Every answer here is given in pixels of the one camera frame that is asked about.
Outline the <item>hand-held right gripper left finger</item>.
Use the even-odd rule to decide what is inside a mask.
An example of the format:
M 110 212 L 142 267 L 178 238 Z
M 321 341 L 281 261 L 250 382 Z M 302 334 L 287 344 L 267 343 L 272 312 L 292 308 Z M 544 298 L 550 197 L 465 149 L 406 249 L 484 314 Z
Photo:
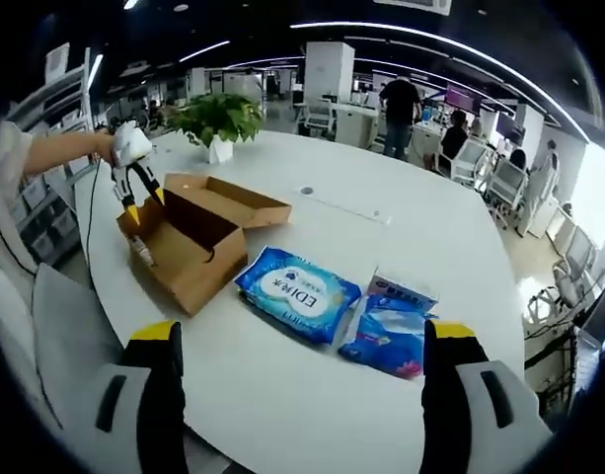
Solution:
M 79 402 L 86 473 L 186 473 L 184 362 L 179 322 L 131 336 L 118 362 L 99 368 Z

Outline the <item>person's left hand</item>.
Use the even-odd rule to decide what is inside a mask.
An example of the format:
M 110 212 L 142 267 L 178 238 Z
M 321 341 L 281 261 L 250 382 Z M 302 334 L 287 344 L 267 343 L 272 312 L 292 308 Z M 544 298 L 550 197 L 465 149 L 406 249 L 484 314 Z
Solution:
M 114 136 L 108 133 L 96 132 L 92 134 L 94 153 L 101 159 L 109 163 L 111 166 L 114 165 L 114 153 L 113 143 Z

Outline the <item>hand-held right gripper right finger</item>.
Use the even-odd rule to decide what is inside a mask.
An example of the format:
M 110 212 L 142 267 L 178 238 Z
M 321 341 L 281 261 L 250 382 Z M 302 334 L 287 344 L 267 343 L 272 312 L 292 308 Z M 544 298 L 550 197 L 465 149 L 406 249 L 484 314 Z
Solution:
M 421 473 L 522 473 L 552 432 L 538 398 L 467 326 L 424 327 Z

